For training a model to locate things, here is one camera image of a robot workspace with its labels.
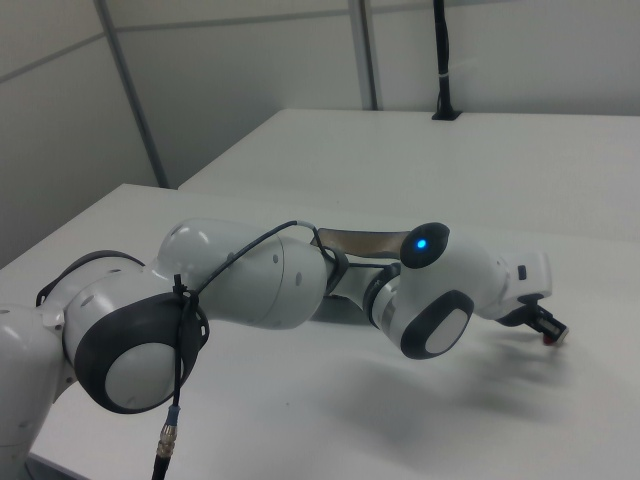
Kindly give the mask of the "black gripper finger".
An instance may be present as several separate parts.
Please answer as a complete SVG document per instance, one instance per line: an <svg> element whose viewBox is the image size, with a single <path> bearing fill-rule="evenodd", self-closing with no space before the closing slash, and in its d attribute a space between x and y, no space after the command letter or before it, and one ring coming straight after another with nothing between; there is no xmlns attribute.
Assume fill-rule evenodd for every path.
<svg viewBox="0 0 640 480"><path fill-rule="evenodd" d="M533 328L537 318L538 295L522 295L518 298L518 301L523 305L519 314L519 323Z"/></svg>
<svg viewBox="0 0 640 480"><path fill-rule="evenodd" d="M537 318L533 329L542 334L543 343L545 345L561 345L569 333L569 328L557 320L551 312L539 305L536 314Z"/></svg>

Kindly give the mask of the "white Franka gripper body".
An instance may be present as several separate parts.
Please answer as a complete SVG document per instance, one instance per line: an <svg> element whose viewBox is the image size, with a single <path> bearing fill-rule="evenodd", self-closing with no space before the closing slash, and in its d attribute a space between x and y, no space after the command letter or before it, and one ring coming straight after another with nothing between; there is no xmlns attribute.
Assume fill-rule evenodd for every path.
<svg viewBox="0 0 640 480"><path fill-rule="evenodd" d="M544 252L502 254L499 257L505 267L506 287L499 301L499 317L504 326L518 326L523 305L522 295L537 294L538 302L552 293L552 276L548 255Z"/></svg>

